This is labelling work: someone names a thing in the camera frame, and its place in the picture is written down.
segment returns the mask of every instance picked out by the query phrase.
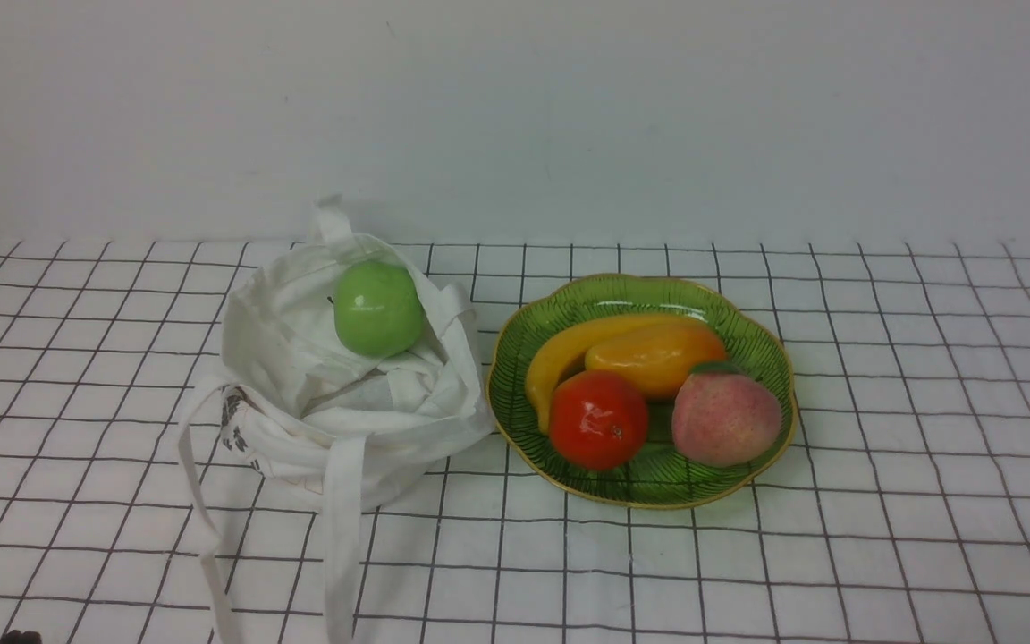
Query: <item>peach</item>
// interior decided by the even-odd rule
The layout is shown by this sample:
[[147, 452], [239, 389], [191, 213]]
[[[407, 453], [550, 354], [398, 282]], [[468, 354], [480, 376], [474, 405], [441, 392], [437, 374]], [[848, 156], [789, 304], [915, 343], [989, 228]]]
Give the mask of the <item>peach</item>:
[[715, 468], [755, 460], [781, 429], [776, 396], [741, 374], [691, 374], [675, 399], [671, 425], [683, 456]]

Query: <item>white tote bag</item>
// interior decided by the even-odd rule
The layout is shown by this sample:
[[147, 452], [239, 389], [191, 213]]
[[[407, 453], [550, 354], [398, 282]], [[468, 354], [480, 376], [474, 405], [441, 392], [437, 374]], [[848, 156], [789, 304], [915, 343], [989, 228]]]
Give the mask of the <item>white tote bag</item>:
[[[325, 644], [351, 641], [360, 512], [394, 499], [493, 428], [462, 289], [438, 289], [391, 245], [352, 232], [336, 200], [318, 203], [315, 214], [310, 244], [259, 268], [229, 295], [224, 370], [190, 393], [177, 431], [177, 462], [204, 533], [200, 566], [213, 629], [225, 644], [245, 643], [213, 558], [220, 536], [194, 461], [190, 421], [203, 404], [220, 399], [225, 448], [320, 513]], [[385, 360], [344, 348], [329, 299], [344, 269], [373, 260], [409, 270], [426, 314], [420, 341]]]

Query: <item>banana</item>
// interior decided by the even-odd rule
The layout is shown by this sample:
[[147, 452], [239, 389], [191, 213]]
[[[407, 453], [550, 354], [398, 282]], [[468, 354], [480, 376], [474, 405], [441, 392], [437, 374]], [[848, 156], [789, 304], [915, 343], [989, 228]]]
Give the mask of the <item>banana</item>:
[[524, 380], [526, 399], [539, 415], [539, 431], [547, 433], [551, 427], [551, 400], [555, 387], [583, 368], [590, 347], [643, 327], [678, 321], [702, 325], [699, 319], [675, 313], [624, 313], [582, 321], [552, 336], [536, 351]]

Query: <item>green plate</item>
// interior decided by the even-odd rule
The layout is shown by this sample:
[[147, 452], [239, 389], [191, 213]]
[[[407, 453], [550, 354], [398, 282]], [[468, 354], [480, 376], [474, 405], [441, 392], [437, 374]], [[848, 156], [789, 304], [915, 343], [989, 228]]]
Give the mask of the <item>green plate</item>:
[[[539, 431], [523, 393], [528, 364], [561, 330], [620, 313], [670, 311], [702, 319], [726, 343], [730, 362], [774, 392], [782, 406], [782, 431], [771, 448], [746, 465], [710, 468], [676, 451], [670, 404], [653, 404], [646, 447], [610, 472], [570, 465]], [[508, 319], [495, 342], [487, 375], [487, 400], [500, 432], [536, 471], [572, 494], [633, 508], [679, 509], [719, 500], [769, 468], [789, 448], [796, 429], [793, 368], [785, 347], [719, 294], [693, 281], [629, 274], [592, 274], [531, 302]]]

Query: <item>white tablecloth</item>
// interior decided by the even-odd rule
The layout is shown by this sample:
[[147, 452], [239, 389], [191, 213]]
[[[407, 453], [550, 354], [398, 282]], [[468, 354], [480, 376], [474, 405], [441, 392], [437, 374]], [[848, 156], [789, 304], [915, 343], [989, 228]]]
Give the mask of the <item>white tablecloth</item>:
[[[802, 423], [755, 484], [674, 512], [570, 497], [490, 436], [365, 517], [359, 643], [1030, 643], [1030, 246], [402, 247], [469, 286], [486, 355], [582, 274], [719, 289], [784, 339]], [[0, 243], [0, 634], [209, 639], [167, 433], [226, 293], [287, 248]], [[319, 526], [218, 452], [215, 413], [196, 440], [249, 641], [318, 641]]]

